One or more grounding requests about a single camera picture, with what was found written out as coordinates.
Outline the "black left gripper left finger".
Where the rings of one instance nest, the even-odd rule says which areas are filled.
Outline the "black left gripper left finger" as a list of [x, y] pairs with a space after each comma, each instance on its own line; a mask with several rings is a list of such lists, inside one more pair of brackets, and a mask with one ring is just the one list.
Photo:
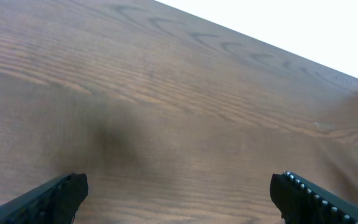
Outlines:
[[88, 196], [86, 174], [56, 177], [0, 206], [0, 224], [72, 224]]

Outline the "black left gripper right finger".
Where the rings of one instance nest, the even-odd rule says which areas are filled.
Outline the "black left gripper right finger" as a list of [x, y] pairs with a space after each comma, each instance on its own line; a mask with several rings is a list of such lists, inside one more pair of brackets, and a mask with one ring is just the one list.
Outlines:
[[273, 174], [270, 198], [286, 224], [358, 224], [358, 207], [294, 172]]

